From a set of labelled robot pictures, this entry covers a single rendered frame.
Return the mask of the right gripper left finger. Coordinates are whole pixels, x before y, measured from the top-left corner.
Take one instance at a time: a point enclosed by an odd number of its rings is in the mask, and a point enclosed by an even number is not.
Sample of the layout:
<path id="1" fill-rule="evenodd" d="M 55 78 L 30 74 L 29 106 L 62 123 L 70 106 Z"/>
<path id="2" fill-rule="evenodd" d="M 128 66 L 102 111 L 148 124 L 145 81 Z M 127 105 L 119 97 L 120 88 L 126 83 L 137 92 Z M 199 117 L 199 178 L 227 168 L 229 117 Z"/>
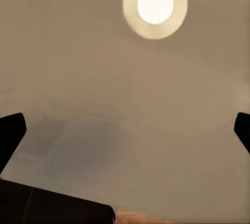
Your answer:
<path id="1" fill-rule="evenodd" d="M 0 174 L 27 131 L 22 113 L 0 118 Z"/>

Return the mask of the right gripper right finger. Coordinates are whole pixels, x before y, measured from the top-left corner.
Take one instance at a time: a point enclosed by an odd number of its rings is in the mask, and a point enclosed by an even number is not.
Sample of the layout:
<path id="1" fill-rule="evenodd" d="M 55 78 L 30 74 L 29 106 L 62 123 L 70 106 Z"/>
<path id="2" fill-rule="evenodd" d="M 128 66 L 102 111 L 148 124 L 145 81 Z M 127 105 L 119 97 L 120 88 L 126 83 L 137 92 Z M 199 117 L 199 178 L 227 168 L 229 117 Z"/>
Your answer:
<path id="1" fill-rule="evenodd" d="M 238 113 L 234 132 L 244 144 L 248 152 L 250 153 L 250 115 L 245 113 Z"/>

